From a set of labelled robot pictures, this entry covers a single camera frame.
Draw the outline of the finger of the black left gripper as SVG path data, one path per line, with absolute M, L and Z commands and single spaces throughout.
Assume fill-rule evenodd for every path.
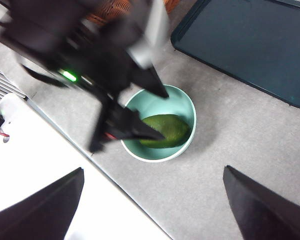
M 135 85 L 145 89 L 146 91 L 161 97 L 168 98 L 165 86 L 161 82 L 155 68 L 152 66 L 148 69 L 134 68 L 130 72 L 130 80 Z
M 119 104 L 109 109 L 107 135 L 116 140 L 164 140 L 157 130 L 144 123 L 137 110 L 132 111 Z

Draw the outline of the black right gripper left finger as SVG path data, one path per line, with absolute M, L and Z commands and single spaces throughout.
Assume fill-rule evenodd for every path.
M 84 187 L 79 167 L 0 211 L 0 240 L 63 240 Z

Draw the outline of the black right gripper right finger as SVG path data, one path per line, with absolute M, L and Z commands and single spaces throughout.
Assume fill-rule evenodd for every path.
M 300 206 L 230 165 L 223 184 L 245 240 L 300 240 Z

